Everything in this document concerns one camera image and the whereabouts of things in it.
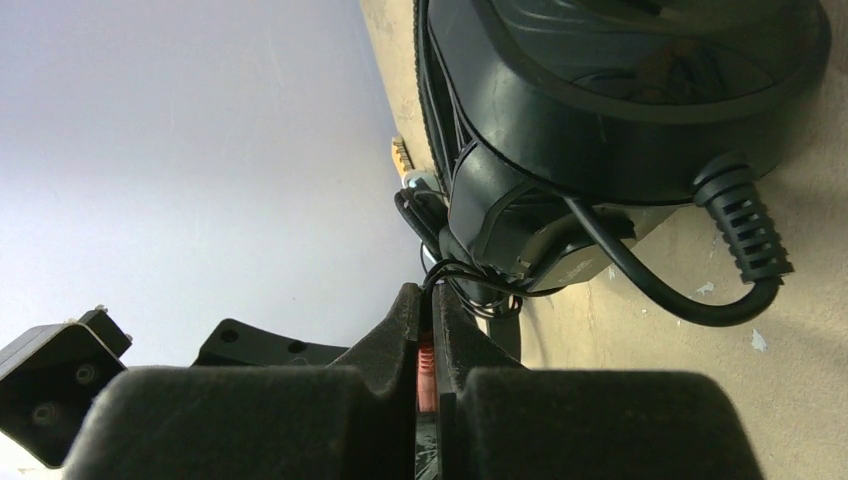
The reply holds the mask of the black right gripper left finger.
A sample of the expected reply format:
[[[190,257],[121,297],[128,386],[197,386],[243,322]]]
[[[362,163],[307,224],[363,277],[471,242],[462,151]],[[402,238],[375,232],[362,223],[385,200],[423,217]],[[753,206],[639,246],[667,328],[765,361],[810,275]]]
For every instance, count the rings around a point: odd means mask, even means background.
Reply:
[[[97,396],[66,479],[411,479],[421,289],[325,367],[145,367]]]

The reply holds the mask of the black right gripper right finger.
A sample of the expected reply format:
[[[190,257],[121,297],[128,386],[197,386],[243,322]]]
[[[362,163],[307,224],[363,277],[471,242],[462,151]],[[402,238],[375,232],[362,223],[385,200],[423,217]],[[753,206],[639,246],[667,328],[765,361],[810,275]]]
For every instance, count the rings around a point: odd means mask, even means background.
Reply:
[[[431,301],[443,479],[760,479],[739,415],[686,371],[522,366],[456,294]]]

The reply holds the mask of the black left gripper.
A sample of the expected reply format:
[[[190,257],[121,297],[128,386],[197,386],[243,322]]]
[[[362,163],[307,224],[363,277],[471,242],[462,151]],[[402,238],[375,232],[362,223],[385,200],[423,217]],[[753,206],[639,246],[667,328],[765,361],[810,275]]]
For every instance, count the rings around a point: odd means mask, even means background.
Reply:
[[[62,466],[131,345],[103,305],[26,330],[1,349],[1,432],[43,466]]]

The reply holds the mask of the black headband headset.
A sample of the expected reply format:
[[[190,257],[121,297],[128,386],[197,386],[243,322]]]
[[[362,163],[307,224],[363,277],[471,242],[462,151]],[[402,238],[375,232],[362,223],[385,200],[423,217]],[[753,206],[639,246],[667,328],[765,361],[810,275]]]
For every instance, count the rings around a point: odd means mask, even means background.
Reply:
[[[792,264],[756,183],[789,156],[828,65],[820,1],[417,1],[416,86],[436,187],[398,207],[471,314],[609,266],[685,321],[741,324]],[[707,212],[747,293],[710,305],[634,254]]]

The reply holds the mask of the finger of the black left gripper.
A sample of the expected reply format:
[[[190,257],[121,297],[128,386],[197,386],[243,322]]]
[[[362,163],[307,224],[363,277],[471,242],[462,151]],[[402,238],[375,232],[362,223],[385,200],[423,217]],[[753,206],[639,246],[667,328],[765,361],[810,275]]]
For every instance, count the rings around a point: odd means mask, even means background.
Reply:
[[[309,343],[277,335],[235,319],[222,320],[198,351],[193,366],[324,367],[347,347]]]

